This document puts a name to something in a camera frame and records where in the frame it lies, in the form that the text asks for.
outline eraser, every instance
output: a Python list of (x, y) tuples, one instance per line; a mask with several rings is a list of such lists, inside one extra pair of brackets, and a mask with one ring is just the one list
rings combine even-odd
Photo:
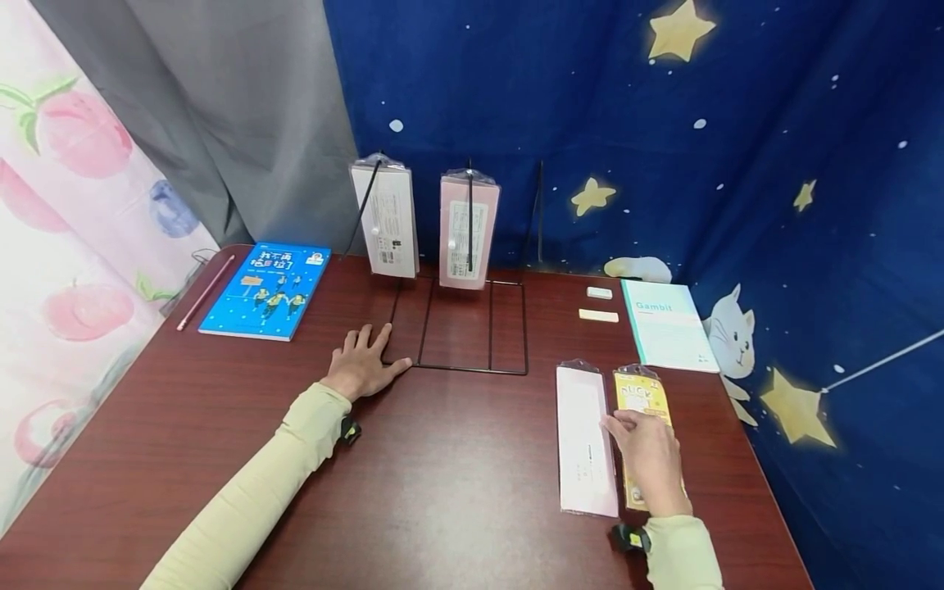
[(587, 287), (587, 296), (594, 299), (612, 299), (613, 292), (601, 287)]
[(580, 310), (581, 320), (594, 320), (596, 322), (612, 322), (617, 323), (619, 321), (619, 314), (616, 312), (598, 312), (596, 310)]

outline blue star backdrop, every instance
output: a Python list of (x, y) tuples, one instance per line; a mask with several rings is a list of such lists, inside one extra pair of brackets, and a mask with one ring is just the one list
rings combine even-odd
[(325, 4), (421, 252), (471, 158), (515, 263), (542, 160), (547, 268), (686, 283), (740, 330), (713, 347), (752, 360), (726, 387), (817, 587), (944, 587), (944, 6)]

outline yellow package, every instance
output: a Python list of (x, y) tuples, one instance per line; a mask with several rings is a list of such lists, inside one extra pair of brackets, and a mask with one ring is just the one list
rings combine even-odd
[[(620, 367), (613, 372), (616, 385), (616, 406), (620, 410), (636, 410), (637, 412), (659, 416), (669, 426), (672, 426), (672, 417), (668, 413), (666, 390), (659, 381), (655, 372), (644, 366), (634, 364)], [(626, 470), (623, 470), (623, 485), (626, 494), (626, 507), (633, 510), (647, 511), (646, 501), (639, 488), (630, 479)]]

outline pencil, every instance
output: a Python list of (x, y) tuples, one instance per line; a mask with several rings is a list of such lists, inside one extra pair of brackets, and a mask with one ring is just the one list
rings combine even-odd
[(183, 319), (180, 320), (180, 323), (177, 324), (177, 331), (178, 331), (178, 332), (183, 331), (183, 329), (187, 327), (187, 323), (190, 322), (190, 318), (194, 317), (194, 313), (196, 313), (196, 311), (197, 311), (197, 310), (200, 308), (200, 306), (203, 304), (203, 300), (207, 298), (207, 295), (210, 294), (210, 291), (212, 291), (212, 290), (213, 290), (213, 287), (216, 286), (216, 283), (218, 283), (218, 282), (220, 281), (220, 277), (223, 276), (223, 273), (225, 273), (225, 272), (227, 271), (227, 269), (229, 268), (229, 265), (230, 265), (234, 260), (236, 260), (236, 255), (235, 255), (235, 254), (232, 254), (232, 255), (229, 256), (229, 258), (227, 259), (226, 262), (223, 262), (223, 268), (220, 269), (220, 272), (216, 273), (216, 276), (213, 277), (213, 280), (210, 281), (210, 284), (207, 285), (207, 288), (203, 290), (203, 293), (200, 294), (200, 297), (198, 297), (198, 298), (196, 299), (195, 303), (192, 305), (192, 307), (190, 308), (190, 310), (187, 312), (187, 315), (184, 315), (184, 316), (183, 316)]

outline yellow star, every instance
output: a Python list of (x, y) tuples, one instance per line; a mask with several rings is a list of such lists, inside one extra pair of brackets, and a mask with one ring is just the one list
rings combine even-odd
[(577, 206), (577, 216), (583, 217), (592, 207), (606, 207), (606, 198), (615, 193), (616, 189), (600, 188), (597, 179), (590, 177), (583, 190), (571, 198), (570, 202)]
[(813, 182), (803, 183), (800, 192), (797, 193), (797, 198), (793, 199), (793, 206), (797, 208), (797, 212), (802, 212), (813, 204), (813, 188), (815, 186), (817, 186), (815, 180)]
[(685, 0), (675, 12), (654, 18), (649, 25), (655, 31), (649, 58), (674, 53), (685, 61), (692, 59), (695, 42), (715, 28), (714, 23), (701, 20), (695, 13), (695, 0)]
[(835, 447), (833, 437), (819, 420), (819, 396), (820, 392), (794, 387), (780, 371), (774, 369), (772, 389), (761, 396), (761, 401), (780, 420), (786, 440), (791, 445), (809, 436), (824, 445)]

